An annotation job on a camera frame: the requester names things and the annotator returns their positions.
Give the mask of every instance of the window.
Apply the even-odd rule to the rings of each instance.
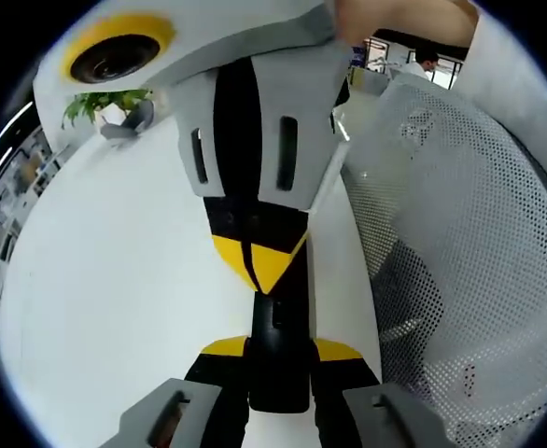
[[[414,62],[414,51],[410,50],[408,52],[408,59],[406,63]],[[445,58],[440,58],[438,60],[438,66],[433,73],[426,72],[429,81],[442,86],[445,89],[452,89],[454,82],[458,78],[460,73],[460,68],[462,68],[462,63],[457,63]]]
[[[366,67],[373,72],[385,73],[388,44],[372,37],[365,40],[367,49]]]

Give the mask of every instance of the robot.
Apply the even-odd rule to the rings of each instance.
[[[255,292],[250,336],[205,347],[184,380],[126,412],[103,447],[241,446],[249,406],[303,413],[311,394],[323,446],[451,446],[422,403],[379,385],[359,352],[310,330],[309,210],[341,157],[330,114],[351,54],[335,39],[330,5],[151,0],[136,11],[127,3],[100,4],[42,63],[53,75],[35,92],[44,129],[54,118],[43,103],[59,106],[57,91],[167,86],[214,245]],[[240,23],[222,9],[211,17],[229,21],[193,31],[209,7],[259,14]]]

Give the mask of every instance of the black panel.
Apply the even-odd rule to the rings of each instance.
[[[189,369],[185,380],[222,387],[209,415],[201,448],[241,447],[248,422],[246,373],[244,357],[217,355],[199,355]]]
[[[228,197],[257,200],[261,174],[261,107],[250,58],[217,71],[214,99],[217,168]]]
[[[285,277],[285,287],[277,293],[255,293],[253,328],[246,350],[249,403],[256,411],[267,413],[309,409],[313,343],[309,338],[306,246]]]
[[[299,142],[299,122],[293,117],[280,119],[280,148],[276,186],[291,191],[296,172],[296,151]]]
[[[337,107],[343,105],[344,103],[347,103],[349,99],[350,89],[348,88],[348,79],[345,78],[342,87],[340,88],[340,92],[338,93],[338,98],[336,98],[336,103],[333,106]]]
[[[322,448],[362,448],[357,424],[342,392],[369,385],[379,385],[379,381],[362,358],[315,364],[311,386]]]

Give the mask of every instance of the potted plant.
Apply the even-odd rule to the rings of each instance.
[[[90,93],[79,93],[75,99],[64,110],[62,118],[62,129],[64,129],[64,119],[70,119],[70,123],[75,125],[75,118],[78,115],[86,115],[91,123],[95,123],[98,117],[103,118],[104,122],[114,122],[114,116],[121,114],[119,120],[122,122],[128,113],[134,109],[136,104],[145,100],[151,90],[136,89],[133,91],[94,91]],[[109,108],[116,108],[116,114],[112,113],[112,119],[107,118],[106,111]]]

